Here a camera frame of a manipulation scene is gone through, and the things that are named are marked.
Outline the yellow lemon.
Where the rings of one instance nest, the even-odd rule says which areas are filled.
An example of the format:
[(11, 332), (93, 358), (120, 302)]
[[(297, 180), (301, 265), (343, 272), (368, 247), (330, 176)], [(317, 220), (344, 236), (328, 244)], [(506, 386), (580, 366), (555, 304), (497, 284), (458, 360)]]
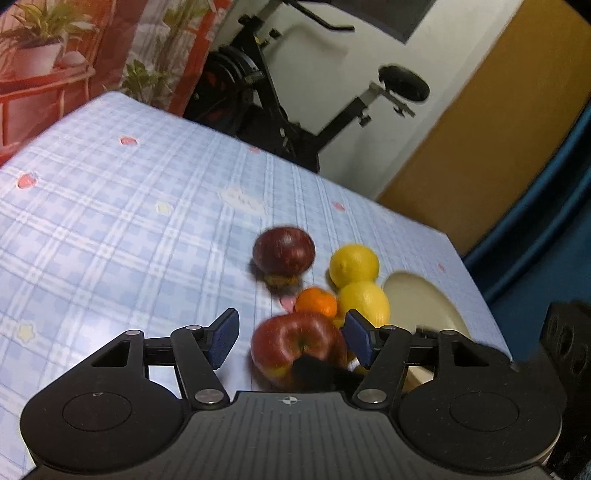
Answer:
[(380, 328), (390, 323), (391, 309), (383, 289), (370, 281), (353, 282), (339, 290), (338, 315), (335, 326), (342, 328), (349, 310), (356, 310), (373, 326)]
[(347, 244), (332, 254), (329, 279), (339, 289), (362, 281), (375, 282), (380, 273), (377, 254), (362, 244)]

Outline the red apple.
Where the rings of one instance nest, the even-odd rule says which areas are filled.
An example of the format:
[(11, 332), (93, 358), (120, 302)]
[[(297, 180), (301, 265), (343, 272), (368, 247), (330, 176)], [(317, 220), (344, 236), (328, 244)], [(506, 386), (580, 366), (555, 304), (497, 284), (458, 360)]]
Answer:
[(274, 387), (291, 389), (294, 362), (308, 356), (331, 367), (346, 368), (348, 347), (332, 320), (320, 313), (294, 312), (274, 316), (256, 327), (250, 340), (253, 365)]

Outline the dark purple mangosteen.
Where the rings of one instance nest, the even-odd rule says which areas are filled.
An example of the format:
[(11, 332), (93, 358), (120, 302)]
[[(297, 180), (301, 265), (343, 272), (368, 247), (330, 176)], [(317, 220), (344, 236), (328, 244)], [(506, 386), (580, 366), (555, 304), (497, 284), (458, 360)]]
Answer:
[(307, 232), (294, 226), (264, 231), (252, 247), (252, 262), (270, 288), (297, 285), (315, 261), (315, 243)]

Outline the beige round plate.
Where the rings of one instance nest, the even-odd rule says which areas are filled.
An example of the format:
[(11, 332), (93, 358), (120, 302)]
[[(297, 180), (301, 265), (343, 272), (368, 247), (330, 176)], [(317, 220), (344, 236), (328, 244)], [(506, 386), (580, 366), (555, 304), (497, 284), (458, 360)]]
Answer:
[(471, 338), (454, 304), (434, 284), (407, 271), (396, 271), (384, 282), (391, 310), (390, 323), (411, 333), (418, 329), (456, 330)]

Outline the blue curtain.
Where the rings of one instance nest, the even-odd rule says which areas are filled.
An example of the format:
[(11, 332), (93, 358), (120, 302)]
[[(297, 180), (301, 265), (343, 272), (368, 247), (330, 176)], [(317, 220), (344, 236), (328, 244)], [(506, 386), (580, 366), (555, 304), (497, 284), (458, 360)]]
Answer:
[(553, 301), (590, 299), (589, 108), (464, 263), (505, 332), (536, 328)]

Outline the small orange tangerine far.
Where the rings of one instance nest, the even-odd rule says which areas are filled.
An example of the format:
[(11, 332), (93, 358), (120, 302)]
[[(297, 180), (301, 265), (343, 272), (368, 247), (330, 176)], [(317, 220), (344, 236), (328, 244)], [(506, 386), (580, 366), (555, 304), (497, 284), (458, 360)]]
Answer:
[(295, 312), (318, 313), (326, 318), (335, 318), (338, 314), (338, 301), (335, 295), (320, 287), (308, 287), (301, 290), (294, 303)]

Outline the blue plaid tablecloth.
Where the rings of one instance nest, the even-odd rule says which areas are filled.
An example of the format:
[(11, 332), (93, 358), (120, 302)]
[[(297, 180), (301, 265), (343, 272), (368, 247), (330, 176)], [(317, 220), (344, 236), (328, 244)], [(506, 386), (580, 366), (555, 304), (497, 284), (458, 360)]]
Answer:
[(304, 284), (325, 287), (332, 253), (372, 249), (380, 274), (409, 271), (455, 305), (471, 336), (506, 341), (448, 237), (287, 161), (118, 93), (54, 124), (1, 169), (1, 475), (32, 465), (26, 402), (120, 333), (165, 337), (238, 311), (219, 371), (255, 390), (249, 342), (280, 302), (254, 278), (259, 233), (311, 235)]

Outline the wooden door panel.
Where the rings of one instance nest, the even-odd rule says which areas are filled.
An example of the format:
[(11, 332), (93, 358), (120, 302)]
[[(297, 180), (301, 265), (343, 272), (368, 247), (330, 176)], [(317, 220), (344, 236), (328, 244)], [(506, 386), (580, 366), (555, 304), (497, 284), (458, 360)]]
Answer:
[(465, 254), (546, 166), (589, 97), (589, 23), (565, 1), (525, 1), (378, 200)]

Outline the black exercise bike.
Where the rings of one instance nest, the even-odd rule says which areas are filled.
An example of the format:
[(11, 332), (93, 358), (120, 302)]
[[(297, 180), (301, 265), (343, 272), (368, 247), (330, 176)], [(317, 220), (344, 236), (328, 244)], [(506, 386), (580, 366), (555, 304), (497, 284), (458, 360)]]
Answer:
[(240, 28), (227, 43), (208, 53), (204, 69), (191, 94), (183, 117), (272, 153), (312, 173), (321, 169), (320, 154), (352, 123), (370, 123), (370, 105), (387, 99), (401, 117), (413, 116), (413, 104), (425, 103), (429, 84), (417, 73), (398, 65), (379, 68), (377, 80), (353, 97), (317, 133), (305, 129), (287, 113), (273, 81), (279, 73), (297, 92), (304, 105), (318, 110), (321, 91), (311, 71), (298, 73), (293, 66), (273, 65), (283, 33), (267, 23), (283, 4), (267, 1), (253, 15), (238, 19)]

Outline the printed backdrop cloth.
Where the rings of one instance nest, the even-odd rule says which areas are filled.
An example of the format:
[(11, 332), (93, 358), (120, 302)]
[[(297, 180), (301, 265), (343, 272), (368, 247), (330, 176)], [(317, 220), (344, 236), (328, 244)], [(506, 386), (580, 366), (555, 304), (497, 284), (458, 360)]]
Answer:
[(108, 91), (182, 115), (232, 7), (225, 0), (2, 2), (1, 160)]

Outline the dark window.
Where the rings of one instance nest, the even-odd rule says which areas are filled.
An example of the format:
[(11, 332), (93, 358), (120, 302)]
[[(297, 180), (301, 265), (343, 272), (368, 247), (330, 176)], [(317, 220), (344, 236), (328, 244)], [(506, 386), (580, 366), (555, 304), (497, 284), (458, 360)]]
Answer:
[(349, 11), (406, 44), (429, 13), (435, 0), (349, 1)]

